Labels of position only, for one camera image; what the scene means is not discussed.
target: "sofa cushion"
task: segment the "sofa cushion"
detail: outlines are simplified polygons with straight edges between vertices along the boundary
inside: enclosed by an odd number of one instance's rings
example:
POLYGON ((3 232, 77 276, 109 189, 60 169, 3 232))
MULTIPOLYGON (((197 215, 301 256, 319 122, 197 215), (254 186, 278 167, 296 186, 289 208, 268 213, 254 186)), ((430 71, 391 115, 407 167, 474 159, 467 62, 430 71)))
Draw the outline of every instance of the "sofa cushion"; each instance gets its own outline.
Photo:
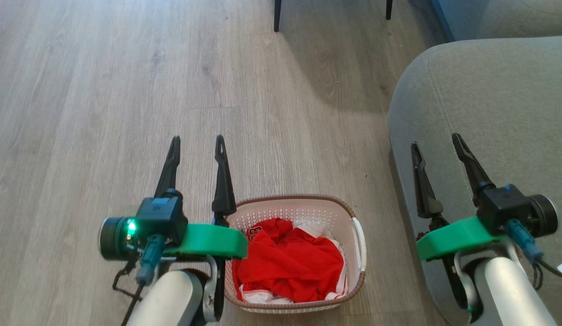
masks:
MULTIPOLYGON (((558 231, 537 242, 547 262, 562 263, 562 37, 460 41, 427 50, 399 80, 388 126, 414 235, 428 230, 415 204, 414 141, 444 217, 453 222, 476 214, 452 145, 458 132, 497 186, 513 183, 527 196, 544 194, 554 202, 558 231)), ((444 317, 465 324, 467 313, 457 308, 442 263, 422 267, 444 317)), ((562 325, 562 279, 544 273, 538 293, 562 325)))
POLYGON ((562 0, 433 0, 452 40, 562 35, 562 0))

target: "white plastic basket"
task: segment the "white plastic basket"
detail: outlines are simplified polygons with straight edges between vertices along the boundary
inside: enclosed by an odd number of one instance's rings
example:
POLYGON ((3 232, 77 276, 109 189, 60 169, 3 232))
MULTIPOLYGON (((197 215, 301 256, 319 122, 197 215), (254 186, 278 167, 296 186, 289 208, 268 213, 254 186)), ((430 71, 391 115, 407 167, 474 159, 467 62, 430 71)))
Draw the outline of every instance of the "white plastic basket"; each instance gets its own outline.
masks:
POLYGON ((347 295, 339 299, 278 304, 256 304, 237 299, 231 262, 226 263, 225 297, 242 309, 254 313, 293 314, 331 309, 358 293, 365 279, 366 247, 363 229, 351 208, 341 200, 328 196, 278 196, 241 202, 237 212, 227 218, 231 228, 243 233, 260 221, 279 217, 293 224, 315 221, 324 224, 341 244, 347 268, 347 295))

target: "chair leg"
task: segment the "chair leg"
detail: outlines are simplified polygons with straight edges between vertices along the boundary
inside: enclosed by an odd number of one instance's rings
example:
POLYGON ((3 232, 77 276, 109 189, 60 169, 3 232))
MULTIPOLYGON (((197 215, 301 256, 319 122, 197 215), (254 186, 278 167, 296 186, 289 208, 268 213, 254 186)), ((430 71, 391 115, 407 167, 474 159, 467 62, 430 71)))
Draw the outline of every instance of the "chair leg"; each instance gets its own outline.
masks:
POLYGON ((275 32, 279 31, 279 19, 281 18, 281 0, 275 0, 275 22, 273 30, 275 32))
POLYGON ((390 20, 391 19, 391 6, 393 4, 393 0, 388 0, 388 2, 386 3, 386 19, 390 20))

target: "green bracket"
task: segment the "green bracket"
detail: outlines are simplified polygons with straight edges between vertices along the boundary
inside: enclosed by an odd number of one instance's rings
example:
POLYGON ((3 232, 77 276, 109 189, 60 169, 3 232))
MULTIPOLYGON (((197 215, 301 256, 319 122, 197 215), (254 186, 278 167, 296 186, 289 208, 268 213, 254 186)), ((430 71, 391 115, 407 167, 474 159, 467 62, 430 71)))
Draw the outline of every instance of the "green bracket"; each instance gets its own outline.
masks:
POLYGON ((223 258, 246 258, 248 240, 244 234, 228 227, 211 224, 188 224, 178 248, 164 250, 163 256, 197 254, 223 258))
POLYGON ((452 223, 424 235, 416 246, 422 260, 432 260, 460 250, 498 242, 506 235, 490 235, 477 216, 452 223))

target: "red clothing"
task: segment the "red clothing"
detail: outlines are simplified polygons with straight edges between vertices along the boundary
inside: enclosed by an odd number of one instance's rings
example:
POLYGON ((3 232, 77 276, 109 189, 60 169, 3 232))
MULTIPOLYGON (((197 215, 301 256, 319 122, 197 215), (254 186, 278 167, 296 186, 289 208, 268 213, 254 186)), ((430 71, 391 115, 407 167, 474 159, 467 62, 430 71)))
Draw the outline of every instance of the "red clothing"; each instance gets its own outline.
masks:
POLYGON ((237 296, 243 291, 266 290, 295 303, 325 300, 336 292, 343 257, 335 244, 312 237, 279 218, 257 223, 246 232, 248 257, 233 260, 237 296))

